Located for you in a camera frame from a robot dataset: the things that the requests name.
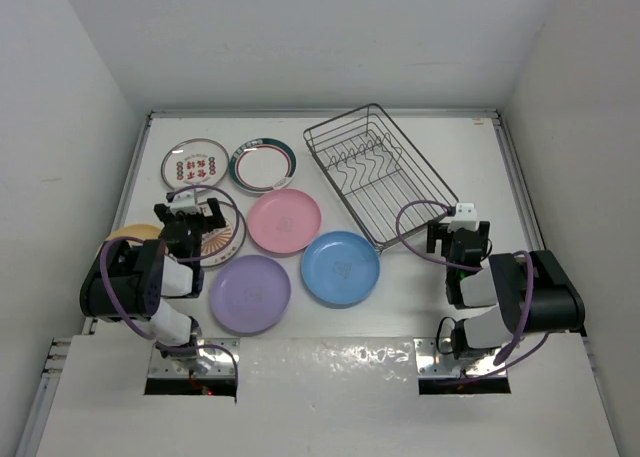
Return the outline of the white plate red characters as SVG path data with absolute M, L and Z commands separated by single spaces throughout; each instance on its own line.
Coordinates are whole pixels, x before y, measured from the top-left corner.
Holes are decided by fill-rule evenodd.
M 229 155 L 218 142 L 205 138 L 183 141 L 164 156 L 160 175 L 171 190 L 190 185 L 216 185 L 229 168 Z

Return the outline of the white plate green rim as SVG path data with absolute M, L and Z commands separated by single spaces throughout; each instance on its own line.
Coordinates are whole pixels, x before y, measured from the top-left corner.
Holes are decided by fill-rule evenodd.
M 273 138 L 253 139 L 231 155 L 229 174 L 241 190 L 264 194 L 286 187 L 297 169 L 292 148 Z

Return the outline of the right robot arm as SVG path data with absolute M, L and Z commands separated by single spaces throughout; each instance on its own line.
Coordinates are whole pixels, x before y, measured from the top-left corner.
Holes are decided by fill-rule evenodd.
M 439 353 L 470 360 L 494 352 L 499 366 L 526 336 L 582 329 L 584 302 L 551 251 L 491 255 L 486 221 L 476 230 L 455 231 L 431 221 L 426 251 L 433 253 L 437 244 L 447 267 L 448 303 L 458 310 L 486 310 L 454 321 L 447 337 L 438 331 Z

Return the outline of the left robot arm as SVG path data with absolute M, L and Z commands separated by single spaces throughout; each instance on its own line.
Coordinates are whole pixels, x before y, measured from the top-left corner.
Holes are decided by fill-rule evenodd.
M 226 227 L 216 198 L 204 205 L 188 191 L 154 206 L 163 227 L 156 237 L 116 237 L 103 243 L 84 283 L 79 303 L 83 314 L 121 322 L 156 343 L 160 355 L 189 373 L 204 373 L 216 351 L 198 348 L 197 320 L 174 309 L 169 298 L 200 295 L 203 236 Z

